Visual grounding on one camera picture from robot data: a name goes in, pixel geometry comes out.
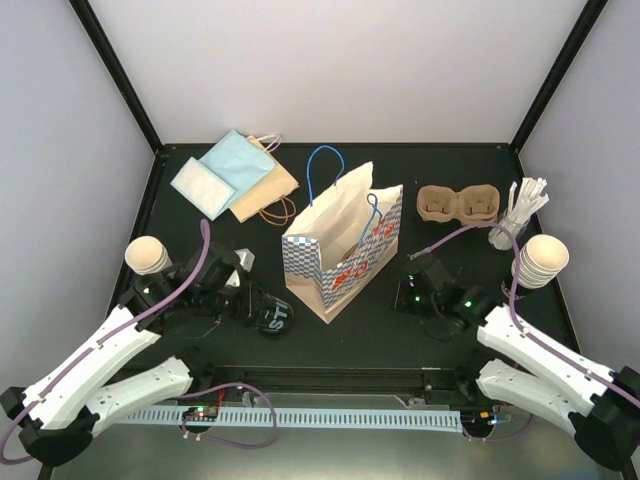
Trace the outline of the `glass of wrapped straws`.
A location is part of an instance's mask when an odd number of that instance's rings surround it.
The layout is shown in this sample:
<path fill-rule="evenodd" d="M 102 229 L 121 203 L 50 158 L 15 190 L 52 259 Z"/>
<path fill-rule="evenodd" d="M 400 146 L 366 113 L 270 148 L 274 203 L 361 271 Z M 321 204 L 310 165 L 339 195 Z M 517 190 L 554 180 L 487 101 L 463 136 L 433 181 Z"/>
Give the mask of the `glass of wrapped straws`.
<path fill-rule="evenodd" d="M 512 247 L 510 238 L 516 240 L 522 234 L 531 217 L 549 202 L 545 192 L 547 180 L 524 177 L 520 183 L 513 182 L 509 188 L 507 208 L 499 217 L 501 228 L 494 227 L 488 240 L 497 250 Z"/>

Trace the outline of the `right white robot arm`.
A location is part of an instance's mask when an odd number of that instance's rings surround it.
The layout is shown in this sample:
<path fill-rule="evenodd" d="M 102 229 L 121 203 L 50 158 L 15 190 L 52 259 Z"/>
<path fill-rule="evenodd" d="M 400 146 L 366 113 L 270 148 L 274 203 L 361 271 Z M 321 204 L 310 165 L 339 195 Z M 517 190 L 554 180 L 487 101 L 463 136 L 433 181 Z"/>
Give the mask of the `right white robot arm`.
<path fill-rule="evenodd" d="M 570 350 L 478 286 L 456 282 L 434 256 L 404 268 L 393 307 L 419 317 L 426 335 L 451 341 L 470 332 L 498 357 L 467 363 L 457 396 L 512 404 L 567 432 L 599 465 L 622 471 L 639 446 L 639 374 L 615 371 Z"/>

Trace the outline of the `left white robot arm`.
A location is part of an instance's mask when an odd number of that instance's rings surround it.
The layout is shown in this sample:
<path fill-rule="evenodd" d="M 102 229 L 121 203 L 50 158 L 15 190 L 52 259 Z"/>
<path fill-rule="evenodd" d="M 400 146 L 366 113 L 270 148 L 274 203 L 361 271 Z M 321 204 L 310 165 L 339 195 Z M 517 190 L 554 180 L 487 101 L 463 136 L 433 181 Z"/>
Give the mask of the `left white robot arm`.
<path fill-rule="evenodd" d="M 115 422 L 170 399 L 202 399 L 227 386 L 197 346 L 172 348 L 159 364 L 124 379 L 133 357 L 192 323 L 232 321 L 267 337 L 284 334 L 291 307 L 250 279 L 254 255 L 212 245 L 188 263 L 138 276 L 102 325 L 63 363 L 28 387 L 10 387 L 1 407 L 26 454 L 56 467 L 79 456 Z"/>

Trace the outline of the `right circuit board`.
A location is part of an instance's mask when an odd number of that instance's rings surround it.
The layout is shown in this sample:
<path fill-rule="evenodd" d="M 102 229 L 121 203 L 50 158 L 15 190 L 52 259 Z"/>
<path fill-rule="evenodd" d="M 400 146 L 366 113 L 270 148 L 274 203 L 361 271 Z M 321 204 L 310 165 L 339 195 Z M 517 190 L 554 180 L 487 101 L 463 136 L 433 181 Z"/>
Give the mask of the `right circuit board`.
<path fill-rule="evenodd" d="M 461 423 L 465 427 L 485 427 L 495 426 L 500 423 L 511 421 L 513 415 L 509 412 L 493 412 L 493 411 L 463 411 L 460 413 Z"/>

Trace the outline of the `white napkin pack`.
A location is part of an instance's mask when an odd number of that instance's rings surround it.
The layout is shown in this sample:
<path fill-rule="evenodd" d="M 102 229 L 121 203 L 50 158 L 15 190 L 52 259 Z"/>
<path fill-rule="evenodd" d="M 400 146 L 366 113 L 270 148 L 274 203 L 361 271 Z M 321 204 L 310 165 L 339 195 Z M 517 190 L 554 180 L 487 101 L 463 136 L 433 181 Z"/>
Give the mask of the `white napkin pack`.
<path fill-rule="evenodd" d="M 170 185 L 209 220 L 226 208 L 235 190 L 195 158 L 189 158 Z"/>

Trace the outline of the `left circuit board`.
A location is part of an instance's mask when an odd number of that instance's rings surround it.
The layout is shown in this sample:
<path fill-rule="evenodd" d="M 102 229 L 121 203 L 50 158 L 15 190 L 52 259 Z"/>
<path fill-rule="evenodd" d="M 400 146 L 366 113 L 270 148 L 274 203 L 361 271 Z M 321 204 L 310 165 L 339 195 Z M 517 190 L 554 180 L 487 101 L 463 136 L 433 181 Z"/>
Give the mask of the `left circuit board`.
<path fill-rule="evenodd" d="M 182 419 L 186 421 L 215 421 L 219 413 L 217 406 L 192 406 L 182 413 Z"/>

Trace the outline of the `paper cup stack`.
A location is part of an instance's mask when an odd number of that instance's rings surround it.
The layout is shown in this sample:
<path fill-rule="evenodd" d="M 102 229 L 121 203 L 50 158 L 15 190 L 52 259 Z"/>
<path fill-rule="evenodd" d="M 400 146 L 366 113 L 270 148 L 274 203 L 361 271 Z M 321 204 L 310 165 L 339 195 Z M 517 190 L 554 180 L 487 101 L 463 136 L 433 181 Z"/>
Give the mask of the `paper cup stack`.
<path fill-rule="evenodd" d="M 526 289 L 538 289 L 550 283 L 568 265 L 570 255 L 561 240 L 539 234 L 526 242 L 518 259 L 518 273 L 515 273 L 516 261 L 512 263 L 512 275 L 517 283 Z"/>
<path fill-rule="evenodd" d="M 153 236 L 134 239 L 125 250 L 124 260 L 140 276 L 159 273 L 172 265 L 166 247 Z"/>

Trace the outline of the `brown pulp cup carrier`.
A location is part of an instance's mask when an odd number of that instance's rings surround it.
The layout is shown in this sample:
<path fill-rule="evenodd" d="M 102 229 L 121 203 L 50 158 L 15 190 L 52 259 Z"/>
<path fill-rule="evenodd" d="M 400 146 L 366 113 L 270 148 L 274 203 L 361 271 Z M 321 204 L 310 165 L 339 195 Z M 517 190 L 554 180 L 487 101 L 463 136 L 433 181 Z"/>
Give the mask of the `brown pulp cup carrier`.
<path fill-rule="evenodd" d="M 457 220 L 466 226 L 495 222 L 500 193 L 489 184 L 472 185 L 456 192 L 449 187 L 426 185 L 417 194 L 416 210 L 424 221 L 448 223 Z"/>

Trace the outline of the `black printed coffee cup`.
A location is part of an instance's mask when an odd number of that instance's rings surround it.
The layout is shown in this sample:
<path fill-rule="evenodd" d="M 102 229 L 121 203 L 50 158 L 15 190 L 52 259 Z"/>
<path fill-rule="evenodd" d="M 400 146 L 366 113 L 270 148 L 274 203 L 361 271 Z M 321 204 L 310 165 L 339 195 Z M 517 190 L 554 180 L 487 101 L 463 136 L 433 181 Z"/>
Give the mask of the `black printed coffee cup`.
<path fill-rule="evenodd" d="M 267 337 L 284 335 L 294 320 L 292 307 L 277 297 L 265 297 L 257 316 L 256 326 Z"/>

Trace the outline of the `brown kraft paper bag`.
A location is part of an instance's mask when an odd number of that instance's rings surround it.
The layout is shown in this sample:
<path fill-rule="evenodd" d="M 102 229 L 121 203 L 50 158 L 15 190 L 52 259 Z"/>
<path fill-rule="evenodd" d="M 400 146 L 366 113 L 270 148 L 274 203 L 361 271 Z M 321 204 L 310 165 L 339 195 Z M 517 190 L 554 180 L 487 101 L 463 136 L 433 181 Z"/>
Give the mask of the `brown kraft paper bag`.
<path fill-rule="evenodd" d="M 298 181 L 275 159 L 273 152 L 280 146 L 281 136 L 249 135 L 246 139 L 274 161 L 274 168 L 231 205 L 231 212 L 243 223 L 259 215 L 266 223 L 285 226 L 297 214 L 297 207 L 289 197 L 298 187 Z"/>

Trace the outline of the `left paper cup stack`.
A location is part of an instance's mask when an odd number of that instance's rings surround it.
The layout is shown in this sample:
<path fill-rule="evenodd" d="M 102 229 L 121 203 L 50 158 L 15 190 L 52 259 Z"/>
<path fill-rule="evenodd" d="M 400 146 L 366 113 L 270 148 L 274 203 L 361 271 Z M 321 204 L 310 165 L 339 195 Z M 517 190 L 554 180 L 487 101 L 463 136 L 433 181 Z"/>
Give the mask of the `left paper cup stack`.
<path fill-rule="evenodd" d="M 125 250 L 124 260 L 140 276 L 159 273 L 172 265 L 166 247 L 153 236 L 134 239 Z"/>

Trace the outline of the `light blue paper bag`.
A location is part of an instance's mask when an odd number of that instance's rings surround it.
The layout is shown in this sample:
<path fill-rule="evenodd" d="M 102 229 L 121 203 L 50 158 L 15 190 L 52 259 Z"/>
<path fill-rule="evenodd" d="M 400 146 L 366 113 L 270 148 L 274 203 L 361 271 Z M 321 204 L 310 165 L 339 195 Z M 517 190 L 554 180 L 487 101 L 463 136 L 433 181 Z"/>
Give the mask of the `light blue paper bag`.
<path fill-rule="evenodd" d="M 229 131 L 199 162 L 232 189 L 225 203 L 215 210 L 219 216 L 275 168 L 275 161 L 236 130 Z"/>

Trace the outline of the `right paper cup stack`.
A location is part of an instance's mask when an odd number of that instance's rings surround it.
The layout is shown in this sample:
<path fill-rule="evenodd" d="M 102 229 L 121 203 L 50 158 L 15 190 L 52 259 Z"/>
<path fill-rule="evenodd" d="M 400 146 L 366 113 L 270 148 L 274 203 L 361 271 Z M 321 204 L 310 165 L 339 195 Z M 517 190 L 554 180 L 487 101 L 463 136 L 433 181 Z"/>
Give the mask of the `right paper cup stack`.
<path fill-rule="evenodd" d="M 526 242 L 518 259 L 518 273 L 515 273 L 516 261 L 512 263 L 512 275 L 517 283 L 526 289 L 538 289 L 550 283 L 568 265 L 570 255 L 561 240 L 539 234 Z"/>

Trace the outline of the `checkered pastry paper bag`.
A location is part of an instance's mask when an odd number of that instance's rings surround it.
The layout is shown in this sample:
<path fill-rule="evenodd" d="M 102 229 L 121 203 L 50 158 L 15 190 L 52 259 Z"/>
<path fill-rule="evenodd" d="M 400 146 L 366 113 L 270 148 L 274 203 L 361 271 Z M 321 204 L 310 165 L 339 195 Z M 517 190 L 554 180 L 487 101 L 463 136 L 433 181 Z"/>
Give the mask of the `checkered pastry paper bag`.
<path fill-rule="evenodd" d="M 340 170 L 316 195 L 312 164 L 331 151 Z M 397 254 L 404 187 L 374 189 L 372 162 L 349 172 L 339 151 L 317 147 L 306 165 L 309 203 L 281 237 L 286 287 L 324 323 L 331 323 Z M 357 250 L 341 257 L 355 243 Z"/>

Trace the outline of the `circuit board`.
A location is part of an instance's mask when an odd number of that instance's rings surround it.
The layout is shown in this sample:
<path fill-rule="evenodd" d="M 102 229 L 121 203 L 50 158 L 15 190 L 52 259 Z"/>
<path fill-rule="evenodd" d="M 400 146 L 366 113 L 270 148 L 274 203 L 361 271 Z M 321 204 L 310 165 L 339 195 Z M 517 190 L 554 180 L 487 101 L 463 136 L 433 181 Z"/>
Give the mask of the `circuit board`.
<path fill-rule="evenodd" d="M 460 413 L 461 423 L 465 427 L 485 427 L 495 426 L 500 423 L 511 421 L 513 415 L 509 412 L 493 412 L 493 411 L 463 411 Z"/>
<path fill-rule="evenodd" d="M 215 421 L 219 413 L 217 406 L 192 406 L 182 413 L 182 419 L 186 421 Z"/>

